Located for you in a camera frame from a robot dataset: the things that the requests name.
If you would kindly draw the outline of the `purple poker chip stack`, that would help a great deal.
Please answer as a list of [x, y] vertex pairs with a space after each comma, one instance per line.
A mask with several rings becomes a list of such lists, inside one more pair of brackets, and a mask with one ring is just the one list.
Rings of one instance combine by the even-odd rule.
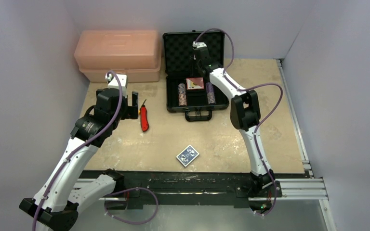
[[208, 104], [216, 104], [215, 94], [214, 94], [214, 87], [211, 82], [206, 83], [206, 92], [207, 92], [207, 101]]

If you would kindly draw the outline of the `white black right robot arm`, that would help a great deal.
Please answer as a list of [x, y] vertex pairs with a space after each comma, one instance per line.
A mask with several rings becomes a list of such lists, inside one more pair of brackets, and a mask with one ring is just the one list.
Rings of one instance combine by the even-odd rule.
[[271, 185], [277, 189], [274, 173], [261, 142], [261, 113], [257, 92], [243, 91], [225, 68], [213, 60], [205, 43], [194, 42], [193, 51], [198, 73], [216, 86], [230, 102], [231, 123], [240, 132], [249, 156], [252, 192], [262, 196], [270, 190]]

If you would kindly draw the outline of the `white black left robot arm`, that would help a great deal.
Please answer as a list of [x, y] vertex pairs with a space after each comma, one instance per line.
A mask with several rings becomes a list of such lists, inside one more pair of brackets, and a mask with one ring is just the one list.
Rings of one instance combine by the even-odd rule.
[[123, 194], [124, 175], [112, 169], [103, 171], [79, 190], [74, 185], [119, 121], [138, 118], [138, 93], [132, 92], [131, 99], [132, 104], [128, 105], [127, 96], [115, 88], [96, 91], [96, 104], [76, 121], [66, 150], [47, 182], [19, 205], [33, 217], [34, 231], [68, 231], [93, 202], [108, 194]]

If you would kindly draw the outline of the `red folding utility knife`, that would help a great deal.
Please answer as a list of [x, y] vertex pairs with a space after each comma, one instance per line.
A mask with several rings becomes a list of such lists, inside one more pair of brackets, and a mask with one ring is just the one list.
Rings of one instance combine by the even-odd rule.
[[146, 100], [144, 100], [144, 102], [142, 103], [139, 109], [141, 111], [139, 116], [140, 116], [140, 124], [141, 124], [142, 132], [146, 132], [149, 130], [149, 122], [147, 119], [147, 109], [146, 109], [145, 103], [146, 103]]

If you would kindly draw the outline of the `black aluminium base frame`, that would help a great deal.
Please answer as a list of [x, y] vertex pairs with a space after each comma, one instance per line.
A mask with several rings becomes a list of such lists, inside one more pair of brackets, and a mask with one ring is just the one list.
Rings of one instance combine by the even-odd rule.
[[54, 202], [74, 204], [79, 211], [99, 200], [111, 209], [146, 205], [228, 205], [262, 213], [280, 200], [327, 198], [323, 180], [278, 174], [275, 183], [255, 189], [249, 173], [186, 173], [85, 170], [51, 189]]

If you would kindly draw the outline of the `red playing card deck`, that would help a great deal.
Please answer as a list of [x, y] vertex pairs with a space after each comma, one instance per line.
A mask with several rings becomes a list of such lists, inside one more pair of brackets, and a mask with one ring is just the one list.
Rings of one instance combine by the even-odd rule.
[[205, 89], [204, 79], [202, 77], [191, 77], [185, 79], [186, 90]]

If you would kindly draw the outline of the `pink translucent plastic toolbox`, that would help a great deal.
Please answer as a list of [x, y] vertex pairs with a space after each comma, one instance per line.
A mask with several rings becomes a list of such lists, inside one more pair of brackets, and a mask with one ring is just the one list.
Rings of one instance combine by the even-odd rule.
[[105, 82], [109, 70], [128, 82], [158, 82], [162, 42], [156, 30], [85, 30], [74, 57], [90, 82]]

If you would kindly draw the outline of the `blue playing card deck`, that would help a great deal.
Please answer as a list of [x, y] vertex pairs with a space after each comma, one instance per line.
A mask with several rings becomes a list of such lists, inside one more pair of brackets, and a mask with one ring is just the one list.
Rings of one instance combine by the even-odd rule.
[[183, 167], [188, 167], [198, 156], [199, 152], [192, 145], [188, 145], [176, 156], [176, 159]]

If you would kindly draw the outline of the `black poker set case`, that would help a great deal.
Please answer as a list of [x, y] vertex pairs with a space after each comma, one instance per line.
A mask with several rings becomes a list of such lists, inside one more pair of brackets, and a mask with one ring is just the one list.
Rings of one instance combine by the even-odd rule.
[[210, 56], [224, 63], [225, 35], [220, 31], [168, 32], [162, 35], [165, 56], [166, 108], [183, 113], [188, 122], [209, 121], [213, 111], [229, 106], [227, 97], [197, 70], [192, 43], [204, 42]]

